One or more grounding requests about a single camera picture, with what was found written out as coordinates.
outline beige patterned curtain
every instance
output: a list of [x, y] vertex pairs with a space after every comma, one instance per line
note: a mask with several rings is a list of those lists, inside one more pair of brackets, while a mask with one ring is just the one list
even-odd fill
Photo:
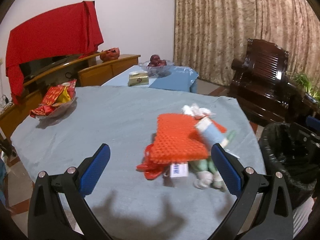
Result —
[[175, 17], [174, 61], [203, 80], [229, 85], [253, 38], [289, 51], [288, 71], [320, 86], [320, 22], [306, 0], [176, 0]]

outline silver pivot bolt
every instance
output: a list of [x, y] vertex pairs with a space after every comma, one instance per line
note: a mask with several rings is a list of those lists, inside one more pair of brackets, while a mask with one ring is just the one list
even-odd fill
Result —
[[277, 172], [276, 172], [276, 176], [277, 176], [279, 179], [281, 179], [281, 178], [282, 178], [282, 173], [279, 172], [279, 171], [277, 171]]
[[75, 167], [69, 167], [67, 169], [67, 173], [69, 173], [69, 174], [74, 174], [75, 172], [76, 172], [76, 168]]
[[45, 176], [45, 171], [41, 171], [38, 174], [39, 178], [43, 178]]
[[248, 173], [248, 174], [253, 174], [254, 173], [254, 169], [251, 168], [251, 167], [247, 167], [247, 168], [245, 168], [245, 172]]

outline red cloth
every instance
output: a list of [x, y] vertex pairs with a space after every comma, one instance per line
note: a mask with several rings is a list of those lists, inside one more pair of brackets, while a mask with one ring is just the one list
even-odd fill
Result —
[[6, 76], [13, 102], [23, 91], [19, 64], [46, 57], [90, 54], [103, 43], [93, 1], [71, 4], [35, 16], [10, 31]]

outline green plant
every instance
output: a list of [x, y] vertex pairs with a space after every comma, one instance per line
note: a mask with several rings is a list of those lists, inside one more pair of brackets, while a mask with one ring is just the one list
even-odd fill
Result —
[[320, 92], [316, 87], [312, 86], [310, 79], [305, 73], [293, 73], [292, 78], [298, 85], [305, 88], [306, 93], [312, 96], [315, 100], [320, 102]]

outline black garbage bin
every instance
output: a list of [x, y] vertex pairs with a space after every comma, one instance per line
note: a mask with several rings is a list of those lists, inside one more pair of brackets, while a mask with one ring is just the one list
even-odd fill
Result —
[[292, 209], [304, 203], [315, 190], [319, 166], [310, 164], [304, 145], [292, 138], [287, 123], [271, 123], [259, 140], [268, 175], [280, 171], [289, 190]]

